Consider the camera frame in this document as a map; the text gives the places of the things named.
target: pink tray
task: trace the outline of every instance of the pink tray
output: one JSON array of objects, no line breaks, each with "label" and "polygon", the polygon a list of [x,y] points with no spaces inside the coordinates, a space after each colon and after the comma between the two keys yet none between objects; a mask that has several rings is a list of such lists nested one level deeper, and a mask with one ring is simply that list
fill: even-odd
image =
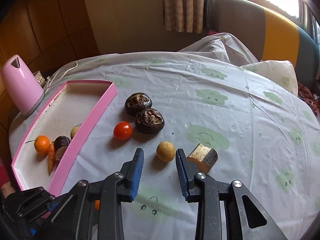
[{"label": "pink tray", "polygon": [[[12,169],[21,190],[42,186],[58,196],[82,145],[110,102],[116,96],[110,81],[74,80],[65,82],[39,111],[29,125],[12,161]],[[71,129],[82,123],[58,167],[48,173],[47,157],[39,157],[33,142],[38,135],[54,141],[70,138]]]}]

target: bolt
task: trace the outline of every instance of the bolt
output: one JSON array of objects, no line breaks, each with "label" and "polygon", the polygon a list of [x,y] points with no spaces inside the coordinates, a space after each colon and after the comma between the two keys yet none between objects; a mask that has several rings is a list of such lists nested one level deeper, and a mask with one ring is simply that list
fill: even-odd
[{"label": "bolt", "polygon": [[203,173],[203,172],[198,172],[197,174],[196,174],[196,176],[197,176],[197,178],[198,179],[205,179],[205,177],[207,176],[205,173]]},{"label": "bolt", "polygon": [[81,180],[78,181],[77,185],[79,187],[84,187],[85,185],[87,185],[87,181],[84,180],[84,179],[81,179]]},{"label": "bolt", "polygon": [[233,186],[235,186],[235,187],[241,187],[241,186],[242,186],[242,182],[239,181],[239,180],[235,180],[235,181],[233,182]]},{"label": "bolt", "polygon": [[117,179],[121,179],[121,178],[123,178],[123,173],[122,173],[122,172],[116,172],[116,173],[114,174],[114,176],[115,176],[115,178],[117,178]]}]

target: fruit stem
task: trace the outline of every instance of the fruit stem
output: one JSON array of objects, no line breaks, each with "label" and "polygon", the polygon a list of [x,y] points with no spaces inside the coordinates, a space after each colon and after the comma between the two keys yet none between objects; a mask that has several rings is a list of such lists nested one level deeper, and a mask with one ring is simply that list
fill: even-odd
[{"label": "fruit stem", "polygon": [[27,141],[27,142],[25,142],[25,143],[28,143],[28,142],[34,142],[34,141],[36,141],[36,140]]}]

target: kettle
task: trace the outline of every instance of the kettle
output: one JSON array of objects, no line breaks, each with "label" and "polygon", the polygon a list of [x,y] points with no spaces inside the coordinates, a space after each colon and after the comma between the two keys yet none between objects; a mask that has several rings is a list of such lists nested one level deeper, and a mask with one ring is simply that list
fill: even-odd
[{"label": "kettle", "polygon": [[44,90],[18,55],[4,64],[2,79],[16,107],[25,117],[30,116],[44,98]]}]

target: yellow stripe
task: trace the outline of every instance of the yellow stripe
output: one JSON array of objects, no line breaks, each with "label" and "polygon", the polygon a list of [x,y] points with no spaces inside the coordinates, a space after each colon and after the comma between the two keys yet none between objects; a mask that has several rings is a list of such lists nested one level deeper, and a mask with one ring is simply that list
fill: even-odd
[{"label": "yellow stripe", "polygon": [[295,67],[299,50],[297,26],[287,18],[267,8],[266,34],[262,60],[290,60]]}]

